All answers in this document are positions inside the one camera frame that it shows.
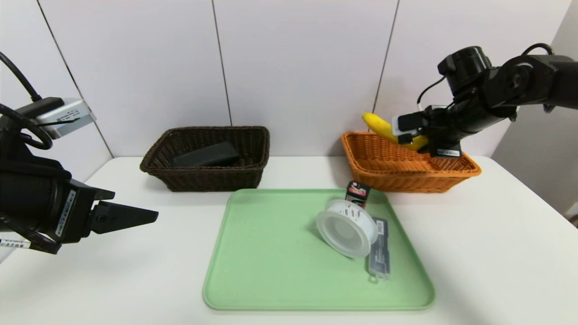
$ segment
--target small box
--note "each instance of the small box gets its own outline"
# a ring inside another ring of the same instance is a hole
[[[351,181],[349,185],[347,185],[345,199],[365,209],[365,203],[367,202],[370,190],[371,187],[369,185]]]

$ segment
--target banana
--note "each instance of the banana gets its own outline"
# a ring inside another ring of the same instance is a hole
[[[391,125],[379,117],[377,114],[365,113],[363,114],[363,121],[368,127],[375,132],[378,136],[386,138],[387,140],[398,144],[398,139],[395,137],[391,130]],[[413,138],[413,143],[407,145],[401,145],[404,148],[417,151],[419,148],[425,146],[428,143],[428,138],[423,135],[418,135]]]

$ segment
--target plastic tray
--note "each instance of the plastic tray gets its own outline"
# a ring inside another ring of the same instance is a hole
[[[327,245],[315,220],[345,190],[240,190],[231,195],[203,297],[222,310],[415,310],[434,287],[385,195],[371,192],[370,215],[389,225],[391,275],[377,282],[366,258]]]

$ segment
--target tabletop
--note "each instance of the tabletop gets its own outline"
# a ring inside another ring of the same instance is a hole
[[[17,250],[0,264],[0,324],[576,324],[578,231],[487,157],[443,194],[386,193],[436,289],[423,311],[224,312],[202,286],[231,193],[172,193],[110,160],[87,184],[159,211],[153,224]],[[345,188],[344,157],[271,157],[262,189]]]

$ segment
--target brown wicker basket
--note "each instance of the brown wicker basket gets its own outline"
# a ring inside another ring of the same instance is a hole
[[[229,140],[241,158],[231,167],[171,166],[173,156]],[[184,127],[165,132],[147,152],[140,170],[163,181],[174,192],[236,191],[259,185],[269,160],[265,127]]]
[[[380,191],[442,193],[481,174],[465,153],[459,159],[431,158],[373,132],[345,133],[341,141],[353,179]]]

